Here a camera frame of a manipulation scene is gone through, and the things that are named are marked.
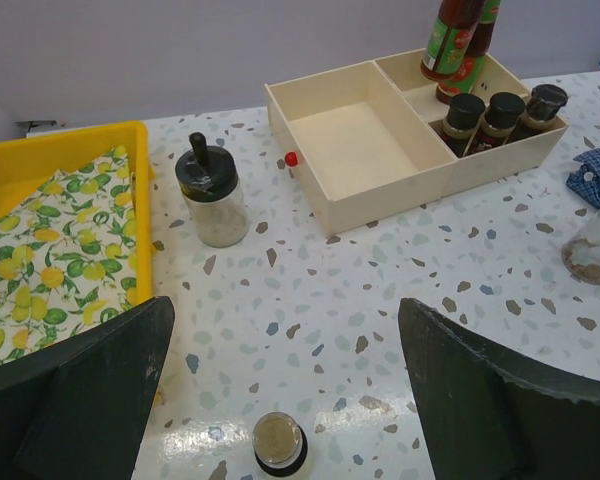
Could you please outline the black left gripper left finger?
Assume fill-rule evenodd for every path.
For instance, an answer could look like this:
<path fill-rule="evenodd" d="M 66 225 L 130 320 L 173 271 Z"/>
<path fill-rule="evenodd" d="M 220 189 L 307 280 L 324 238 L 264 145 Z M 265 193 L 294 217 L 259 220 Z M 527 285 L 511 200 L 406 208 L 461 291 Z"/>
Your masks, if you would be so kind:
<path fill-rule="evenodd" d="M 175 321 L 153 297 L 0 366 L 0 479 L 128 479 Z"/>

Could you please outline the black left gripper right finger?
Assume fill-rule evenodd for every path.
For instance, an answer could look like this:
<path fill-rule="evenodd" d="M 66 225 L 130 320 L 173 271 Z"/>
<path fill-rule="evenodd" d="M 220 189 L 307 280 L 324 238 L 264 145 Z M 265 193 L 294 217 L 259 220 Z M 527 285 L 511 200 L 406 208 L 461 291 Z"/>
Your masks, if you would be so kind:
<path fill-rule="evenodd" d="M 600 479 L 600 381 L 404 298 L 398 325 L 438 479 Z"/>

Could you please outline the small yellow oil bottle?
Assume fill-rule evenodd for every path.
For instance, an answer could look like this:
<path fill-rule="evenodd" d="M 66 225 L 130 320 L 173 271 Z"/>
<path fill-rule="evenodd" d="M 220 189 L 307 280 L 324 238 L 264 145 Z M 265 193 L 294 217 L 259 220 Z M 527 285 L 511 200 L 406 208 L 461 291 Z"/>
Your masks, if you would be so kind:
<path fill-rule="evenodd" d="M 279 411 L 269 412 L 256 422 L 252 446 L 259 467 L 276 478 L 298 473 L 308 456 L 304 430 L 290 415 Z"/>

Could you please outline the beige wooden divided box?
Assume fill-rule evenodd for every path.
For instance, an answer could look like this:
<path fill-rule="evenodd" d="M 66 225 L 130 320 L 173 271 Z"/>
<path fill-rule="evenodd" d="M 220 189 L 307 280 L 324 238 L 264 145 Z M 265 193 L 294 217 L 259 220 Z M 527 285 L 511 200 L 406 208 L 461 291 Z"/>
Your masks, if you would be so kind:
<path fill-rule="evenodd" d="M 420 50 L 268 85 L 268 119 L 326 236 L 540 166 L 564 135 L 545 132 L 458 158 L 440 134 L 447 105 Z"/>

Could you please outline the spice jar black lid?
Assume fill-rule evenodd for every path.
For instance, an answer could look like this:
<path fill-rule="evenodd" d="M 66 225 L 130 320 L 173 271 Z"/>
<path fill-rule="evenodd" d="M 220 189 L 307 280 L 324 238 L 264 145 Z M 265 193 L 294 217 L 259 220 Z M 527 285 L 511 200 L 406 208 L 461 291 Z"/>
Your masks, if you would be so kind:
<path fill-rule="evenodd" d="M 476 95 L 455 95 L 447 115 L 442 120 L 441 138 L 450 150 L 462 157 L 485 111 L 484 101 Z"/>
<path fill-rule="evenodd" d="M 494 94 L 466 154 L 473 155 L 503 145 L 524 112 L 525 106 L 523 99 L 514 93 Z"/>

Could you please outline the small dark spice jar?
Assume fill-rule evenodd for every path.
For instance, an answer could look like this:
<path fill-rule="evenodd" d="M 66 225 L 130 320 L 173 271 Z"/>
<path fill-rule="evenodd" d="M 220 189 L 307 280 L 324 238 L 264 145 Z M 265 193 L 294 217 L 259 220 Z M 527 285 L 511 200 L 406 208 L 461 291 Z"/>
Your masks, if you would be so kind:
<path fill-rule="evenodd" d="M 554 84 L 540 84 L 531 90 L 531 97 L 525 110 L 506 143 L 539 135 L 548 130 L 557 118 L 558 112 L 567 104 L 568 94 Z"/>

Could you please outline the sauce bottle green label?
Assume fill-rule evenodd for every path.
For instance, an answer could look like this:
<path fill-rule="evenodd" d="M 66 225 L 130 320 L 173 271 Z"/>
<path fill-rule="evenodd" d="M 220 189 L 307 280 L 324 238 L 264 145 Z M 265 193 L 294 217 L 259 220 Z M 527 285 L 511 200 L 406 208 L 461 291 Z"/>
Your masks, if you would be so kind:
<path fill-rule="evenodd" d="M 438 101 L 449 104 L 455 95 L 472 91 L 491 44 L 500 4 L 500 0 L 485 2 L 482 17 L 459 69 L 450 79 L 443 80 L 437 85 L 435 96 Z"/>
<path fill-rule="evenodd" d="M 485 0 L 443 0 L 421 60 L 421 73 L 438 82 L 451 78 L 460 68 Z"/>

